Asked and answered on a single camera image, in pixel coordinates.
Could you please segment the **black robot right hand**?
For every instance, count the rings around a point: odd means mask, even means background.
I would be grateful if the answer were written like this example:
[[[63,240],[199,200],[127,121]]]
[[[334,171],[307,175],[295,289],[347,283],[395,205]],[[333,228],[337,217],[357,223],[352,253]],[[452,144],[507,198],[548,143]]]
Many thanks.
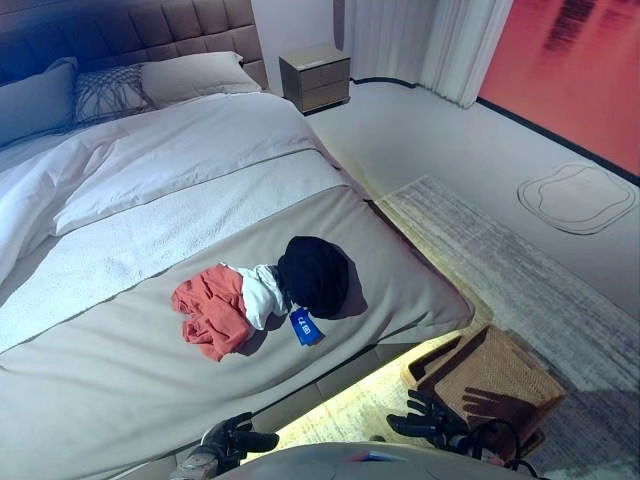
[[[403,436],[423,438],[443,450],[456,450],[460,441],[471,435],[467,423],[445,404],[417,390],[408,391],[404,415],[388,414],[391,429]]]

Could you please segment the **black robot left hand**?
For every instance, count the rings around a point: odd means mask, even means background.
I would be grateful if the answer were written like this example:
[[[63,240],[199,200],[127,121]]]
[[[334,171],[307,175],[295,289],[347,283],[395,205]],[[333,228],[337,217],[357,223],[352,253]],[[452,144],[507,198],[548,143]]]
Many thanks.
[[[279,435],[256,432],[252,420],[252,412],[223,420],[203,435],[200,445],[210,449],[218,460],[242,460],[248,453],[274,450],[278,446]]]

